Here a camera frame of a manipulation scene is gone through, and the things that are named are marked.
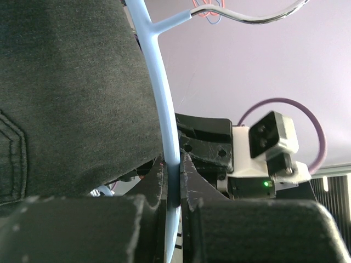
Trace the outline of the black trousers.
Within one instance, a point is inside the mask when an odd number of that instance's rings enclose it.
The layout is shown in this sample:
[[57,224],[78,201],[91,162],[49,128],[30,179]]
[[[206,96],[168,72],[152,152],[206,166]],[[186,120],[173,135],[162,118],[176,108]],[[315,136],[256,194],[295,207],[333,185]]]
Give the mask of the black trousers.
[[119,1],[1,1],[1,216],[81,196],[162,151],[144,57]]

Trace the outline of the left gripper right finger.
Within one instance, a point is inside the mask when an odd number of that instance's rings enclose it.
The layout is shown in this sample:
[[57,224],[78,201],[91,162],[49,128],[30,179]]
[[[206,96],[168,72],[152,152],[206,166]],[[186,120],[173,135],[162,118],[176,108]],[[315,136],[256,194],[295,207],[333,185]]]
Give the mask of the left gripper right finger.
[[184,262],[349,262],[337,225],[310,200],[232,201],[180,163]]

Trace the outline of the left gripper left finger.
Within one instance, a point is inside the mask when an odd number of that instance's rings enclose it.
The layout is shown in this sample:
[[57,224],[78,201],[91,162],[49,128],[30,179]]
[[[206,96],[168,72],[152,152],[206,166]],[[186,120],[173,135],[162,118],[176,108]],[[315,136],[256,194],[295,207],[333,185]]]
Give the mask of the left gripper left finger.
[[1,262],[165,262],[167,173],[158,157],[119,197],[31,197],[1,228]]

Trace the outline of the light blue plastic hanger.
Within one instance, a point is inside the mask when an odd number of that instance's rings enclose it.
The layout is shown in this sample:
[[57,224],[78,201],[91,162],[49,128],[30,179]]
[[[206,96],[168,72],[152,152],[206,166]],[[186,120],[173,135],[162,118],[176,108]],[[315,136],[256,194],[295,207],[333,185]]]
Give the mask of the light blue plastic hanger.
[[133,25],[146,61],[160,121],[162,145],[168,172],[168,197],[165,231],[166,262],[171,262],[175,249],[180,218],[180,148],[176,117],[158,36],[199,13],[214,12],[244,24],[268,24],[288,17],[301,9],[306,1],[295,1],[285,9],[262,17],[243,15],[212,4],[198,5],[160,22],[152,22],[144,1],[127,1]]

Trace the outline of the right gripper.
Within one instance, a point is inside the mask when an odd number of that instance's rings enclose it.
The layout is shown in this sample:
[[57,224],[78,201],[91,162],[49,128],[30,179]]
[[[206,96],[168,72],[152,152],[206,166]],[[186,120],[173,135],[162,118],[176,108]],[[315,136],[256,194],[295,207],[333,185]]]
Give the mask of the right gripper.
[[263,177],[231,178],[234,162],[232,121],[175,115],[180,150],[188,153],[198,173],[229,199],[275,198],[274,183]]

